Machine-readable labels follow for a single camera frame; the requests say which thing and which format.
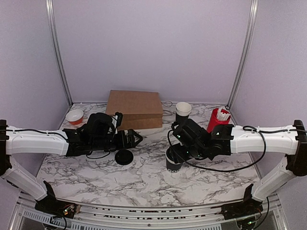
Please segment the single black paper cup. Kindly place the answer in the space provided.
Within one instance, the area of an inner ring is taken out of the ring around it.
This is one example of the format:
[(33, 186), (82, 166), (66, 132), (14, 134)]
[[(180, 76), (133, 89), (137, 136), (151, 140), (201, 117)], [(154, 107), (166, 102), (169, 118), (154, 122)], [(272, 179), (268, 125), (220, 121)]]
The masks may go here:
[(167, 170), (171, 173), (177, 173), (181, 169), (183, 163), (175, 163), (171, 160), (171, 157), (168, 153), (165, 154), (165, 157)]

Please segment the stack of black cup lids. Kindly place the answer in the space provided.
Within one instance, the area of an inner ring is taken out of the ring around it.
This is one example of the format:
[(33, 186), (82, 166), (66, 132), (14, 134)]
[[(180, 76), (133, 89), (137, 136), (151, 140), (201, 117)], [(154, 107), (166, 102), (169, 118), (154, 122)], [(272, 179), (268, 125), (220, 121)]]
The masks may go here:
[(133, 161), (133, 153), (130, 150), (123, 149), (119, 150), (115, 154), (115, 161), (119, 165), (128, 165)]

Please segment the stack of black paper cups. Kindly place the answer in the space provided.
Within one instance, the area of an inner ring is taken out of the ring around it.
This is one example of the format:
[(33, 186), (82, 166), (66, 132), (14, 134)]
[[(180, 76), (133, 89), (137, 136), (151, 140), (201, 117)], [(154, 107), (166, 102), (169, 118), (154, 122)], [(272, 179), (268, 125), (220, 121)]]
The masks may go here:
[(190, 113), (191, 113), (192, 107), (187, 102), (179, 102), (176, 104), (175, 111), (176, 111), (176, 122), (178, 124), (181, 124), (185, 122)]

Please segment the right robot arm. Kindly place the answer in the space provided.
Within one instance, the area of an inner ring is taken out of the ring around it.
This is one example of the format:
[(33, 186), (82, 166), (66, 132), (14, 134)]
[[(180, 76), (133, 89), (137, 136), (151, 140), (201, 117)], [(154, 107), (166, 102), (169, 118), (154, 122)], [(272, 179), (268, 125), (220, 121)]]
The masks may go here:
[(285, 157), (256, 184), (248, 186), (244, 199), (238, 203), (238, 211), (247, 215), (257, 203), (289, 180), (307, 174), (307, 132), (302, 121), (293, 125), (275, 128), (252, 126), (217, 125), (206, 131), (192, 119), (178, 124), (174, 122), (169, 131), (178, 141), (167, 149), (166, 168), (178, 172), (190, 159), (213, 160), (216, 156), (229, 156), (243, 152), (277, 152)]

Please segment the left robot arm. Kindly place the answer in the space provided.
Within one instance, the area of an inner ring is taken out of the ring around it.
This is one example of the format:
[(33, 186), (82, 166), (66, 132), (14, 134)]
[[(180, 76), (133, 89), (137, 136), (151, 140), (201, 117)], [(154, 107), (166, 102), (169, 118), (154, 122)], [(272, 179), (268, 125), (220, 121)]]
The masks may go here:
[(39, 181), (12, 156), (19, 153), (38, 153), (77, 157), (89, 156), (94, 151), (111, 153), (135, 148), (143, 137), (133, 129), (119, 131), (122, 119), (123, 114), (119, 112), (114, 116), (95, 113), (77, 129), (55, 131), (18, 129), (8, 126), (6, 120), (1, 120), (0, 176), (30, 194), (48, 212), (57, 213), (61, 206), (51, 185)]

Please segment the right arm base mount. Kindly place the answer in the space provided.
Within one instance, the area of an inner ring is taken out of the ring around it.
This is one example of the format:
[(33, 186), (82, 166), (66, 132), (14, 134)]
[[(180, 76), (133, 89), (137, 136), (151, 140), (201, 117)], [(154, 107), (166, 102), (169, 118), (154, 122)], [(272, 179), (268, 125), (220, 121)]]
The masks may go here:
[(221, 214), (225, 220), (240, 218), (263, 211), (262, 201), (256, 201), (253, 199), (252, 187), (253, 184), (250, 184), (245, 189), (242, 201), (221, 206)]

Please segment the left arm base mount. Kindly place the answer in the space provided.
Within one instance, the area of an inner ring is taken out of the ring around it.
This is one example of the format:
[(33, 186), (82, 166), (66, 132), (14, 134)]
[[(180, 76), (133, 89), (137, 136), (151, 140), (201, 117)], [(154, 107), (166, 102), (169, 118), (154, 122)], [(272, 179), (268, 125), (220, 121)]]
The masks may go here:
[(35, 210), (70, 219), (74, 218), (80, 206), (75, 203), (58, 200), (52, 186), (46, 181), (43, 182), (47, 189), (47, 196), (40, 201), (36, 200)]

